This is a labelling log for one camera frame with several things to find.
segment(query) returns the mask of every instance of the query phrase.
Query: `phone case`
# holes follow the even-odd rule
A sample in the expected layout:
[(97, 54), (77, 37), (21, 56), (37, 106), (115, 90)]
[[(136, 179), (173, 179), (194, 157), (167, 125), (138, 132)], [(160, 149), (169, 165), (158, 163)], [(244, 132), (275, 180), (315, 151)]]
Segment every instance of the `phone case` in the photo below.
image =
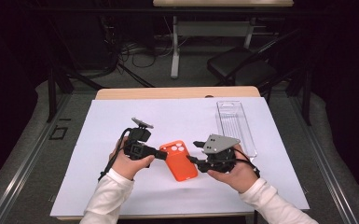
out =
[(168, 153), (165, 162), (176, 181), (188, 180), (198, 175), (196, 166), (186, 157), (189, 154), (183, 141), (177, 140), (164, 144), (159, 147), (159, 150)]

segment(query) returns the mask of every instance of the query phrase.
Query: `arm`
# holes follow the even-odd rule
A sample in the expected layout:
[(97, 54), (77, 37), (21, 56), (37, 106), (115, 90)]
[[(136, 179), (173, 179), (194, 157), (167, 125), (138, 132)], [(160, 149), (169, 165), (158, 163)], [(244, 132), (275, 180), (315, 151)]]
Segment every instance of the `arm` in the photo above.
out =
[[(109, 158), (112, 158), (114, 154), (115, 151), (110, 154)], [(148, 156), (139, 161), (132, 161), (123, 150), (120, 150), (112, 168), (98, 183), (80, 223), (116, 223), (120, 206), (131, 194), (133, 178), (138, 171), (148, 166), (153, 160), (154, 156)]]
[[(234, 147), (237, 159), (248, 160), (244, 157), (240, 145)], [(213, 170), (208, 175), (214, 179), (230, 185), (240, 193), (240, 198), (251, 204), (268, 223), (317, 223), (278, 195), (277, 189), (263, 178), (257, 178), (255, 172), (246, 163), (237, 162), (228, 173), (222, 174)]]
[(133, 183), (110, 169), (98, 183), (80, 223), (116, 223), (120, 206), (130, 196)]
[(317, 223), (307, 214), (294, 207), (278, 195), (278, 190), (263, 178), (240, 194), (240, 198), (251, 204), (268, 223)]

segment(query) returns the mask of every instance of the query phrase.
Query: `white sleeve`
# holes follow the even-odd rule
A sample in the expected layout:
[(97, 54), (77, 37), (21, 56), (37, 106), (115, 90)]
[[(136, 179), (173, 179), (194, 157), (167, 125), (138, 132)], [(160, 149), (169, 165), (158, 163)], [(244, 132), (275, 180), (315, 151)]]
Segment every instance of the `white sleeve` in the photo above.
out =
[(257, 179), (251, 188), (240, 194), (240, 198), (251, 204), (269, 224), (317, 223), (279, 196), (278, 190), (263, 178)]
[(80, 223), (117, 223), (120, 206), (130, 196), (133, 183), (110, 169), (98, 183)]

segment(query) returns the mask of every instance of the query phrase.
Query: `white sheet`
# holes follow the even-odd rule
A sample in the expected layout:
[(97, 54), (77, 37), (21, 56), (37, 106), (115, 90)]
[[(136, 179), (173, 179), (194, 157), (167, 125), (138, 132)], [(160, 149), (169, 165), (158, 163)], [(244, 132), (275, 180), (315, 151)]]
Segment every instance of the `white sheet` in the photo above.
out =
[[(109, 153), (126, 128), (136, 127), (132, 117), (154, 125), (147, 141), (149, 146), (158, 148), (183, 140), (192, 156), (204, 159), (205, 155), (192, 142), (205, 141), (210, 133), (217, 133), (216, 102), (221, 100), (242, 102), (258, 153), (254, 164), (261, 176), (288, 202), (309, 209), (264, 98), (103, 100), (92, 102), (50, 215), (83, 216)], [(122, 205), (120, 215), (181, 217), (252, 211), (235, 190), (207, 174), (199, 172), (196, 178), (176, 182), (165, 162), (155, 160), (135, 177), (134, 190)]]

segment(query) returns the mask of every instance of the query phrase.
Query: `floor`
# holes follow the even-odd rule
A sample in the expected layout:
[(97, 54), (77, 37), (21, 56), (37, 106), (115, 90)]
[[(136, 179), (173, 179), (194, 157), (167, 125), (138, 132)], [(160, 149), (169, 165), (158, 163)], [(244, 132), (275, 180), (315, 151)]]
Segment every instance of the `floor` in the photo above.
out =
[[(228, 41), (230, 44), (226, 44), (226, 39), (199, 38), (183, 41), (186, 42), (181, 48), (178, 79), (170, 77), (172, 57), (169, 54), (157, 58), (147, 54), (124, 56), (124, 64), (156, 87), (213, 86), (216, 79), (206, 71), (205, 62), (218, 51), (230, 48), (233, 42)], [(142, 87), (120, 69), (93, 80), (111, 88)], [(64, 175), (64, 164), (70, 159), (73, 149), (70, 146), (76, 143), (76, 132), (81, 130), (88, 104), (96, 93), (78, 80), (73, 79), (72, 83), (76, 89), (73, 94), (66, 95), (58, 91), (59, 113), (51, 123), (46, 123), (47, 83), (42, 83), (36, 89), (39, 99), (33, 117), (0, 172), (0, 223), (35, 223), (35, 218), (39, 219), (38, 223), (61, 223), (48, 216), (54, 202), (54, 193), (41, 193), (38, 190), (51, 188), (54, 192), (59, 188), (61, 183), (55, 176)], [(307, 126), (299, 116), (300, 100), (300, 96), (287, 98), (284, 91), (277, 88), (271, 98), (270, 109), (299, 180), (304, 183), (304, 191), (311, 205), (310, 215), (315, 216), (320, 223), (359, 223), (359, 187), (334, 148), (324, 102), (312, 95), (312, 126)], [(76, 131), (68, 134), (66, 143), (49, 141), (56, 125), (67, 125)], [(54, 158), (54, 155), (62, 155), (62, 158)], [(50, 167), (51, 172), (41, 173), (46, 171), (46, 167)], [(41, 174), (50, 176), (42, 178)], [(161, 223), (164, 221), (172, 223), (171, 219), (160, 220)], [(236, 223), (234, 219), (214, 219), (214, 223), (227, 221)], [(200, 220), (178, 219), (175, 222), (200, 223)], [(120, 223), (133, 222), (122, 220)]]

